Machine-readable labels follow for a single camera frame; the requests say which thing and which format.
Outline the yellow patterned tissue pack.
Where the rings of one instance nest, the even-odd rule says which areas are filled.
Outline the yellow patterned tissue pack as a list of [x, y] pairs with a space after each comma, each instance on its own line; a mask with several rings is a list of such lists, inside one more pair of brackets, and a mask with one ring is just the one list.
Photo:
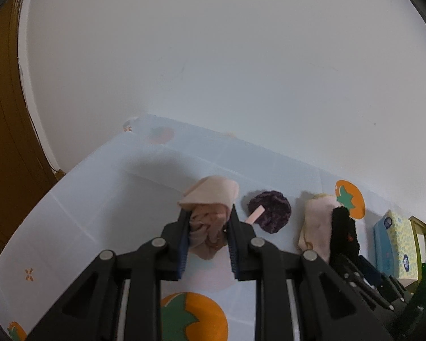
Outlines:
[[377, 270], [404, 287], [418, 281], [418, 258], [412, 223], [392, 210], [373, 227]]

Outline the black fuzzy sock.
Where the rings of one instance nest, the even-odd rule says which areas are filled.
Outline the black fuzzy sock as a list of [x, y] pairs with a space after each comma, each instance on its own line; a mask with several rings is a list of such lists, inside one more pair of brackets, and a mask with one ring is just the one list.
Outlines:
[[356, 221], [349, 210], [340, 206], [332, 210], [332, 235], [330, 239], [329, 265], [341, 277], [345, 267], [354, 264], [359, 257], [360, 245], [356, 232]]

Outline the purple fuzzy scrunchie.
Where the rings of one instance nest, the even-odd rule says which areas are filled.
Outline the purple fuzzy scrunchie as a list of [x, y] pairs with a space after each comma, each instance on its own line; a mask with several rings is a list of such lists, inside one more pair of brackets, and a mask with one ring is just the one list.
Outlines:
[[267, 233], [275, 234], [282, 229], [292, 215], [289, 200], [275, 190], [257, 194], [248, 203], [247, 224], [257, 224]]

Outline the pink sock yellow trim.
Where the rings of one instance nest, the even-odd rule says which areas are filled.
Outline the pink sock yellow trim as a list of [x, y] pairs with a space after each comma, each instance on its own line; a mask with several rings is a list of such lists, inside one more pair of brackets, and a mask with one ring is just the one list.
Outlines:
[[298, 238], [300, 250], [313, 250], [329, 263], [332, 213], [338, 207], [336, 198], [327, 194], [316, 195], [305, 203], [304, 222]]

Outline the brown wooden door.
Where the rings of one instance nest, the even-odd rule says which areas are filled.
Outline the brown wooden door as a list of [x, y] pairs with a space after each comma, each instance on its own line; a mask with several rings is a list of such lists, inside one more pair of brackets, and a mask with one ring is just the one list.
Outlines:
[[59, 181], [27, 109], [18, 33], [24, 0], [0, 9], [0, 254], [28, 213]]

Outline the white persimmon print tablecloth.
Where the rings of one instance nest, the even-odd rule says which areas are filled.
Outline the white persimmon print tablecloth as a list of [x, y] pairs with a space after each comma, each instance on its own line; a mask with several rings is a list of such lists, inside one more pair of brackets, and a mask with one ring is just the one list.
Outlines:
[[224, 176], [239, 184], [236, 210], [263, 191], [292, 207], [275, 234], [256, 234], [298, 252], [305, 202], [335, 192], [339, 177], [206, 128], [145, 115], [92, 152], [33, 208], [0, 255], [0, 325], [23, 340], [44, 313], [103, 250], [136, 250], [177, 219], [178, 201], [198, 180]]

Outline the beige pink sock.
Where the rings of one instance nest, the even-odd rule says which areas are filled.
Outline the beige pink sock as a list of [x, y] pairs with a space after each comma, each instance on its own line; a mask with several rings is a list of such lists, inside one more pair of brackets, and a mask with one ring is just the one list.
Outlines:
[[200, 179], [178, 202], [191, 214], [189, 249], [203, 260], [212, 259], [226, 244], [224, 227], [239, 195], [239, 184], [223, 176]]

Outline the gold metal tray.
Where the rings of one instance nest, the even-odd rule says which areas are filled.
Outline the gold metal tray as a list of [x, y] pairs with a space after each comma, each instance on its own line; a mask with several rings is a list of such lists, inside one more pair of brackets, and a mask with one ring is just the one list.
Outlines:
[[416, 218], [415, 216], [410, 217], [410, 222], [415, 241], [418, 282], [420, 282], [422, 279], [423, 266], [426, 263], [426, 223]]

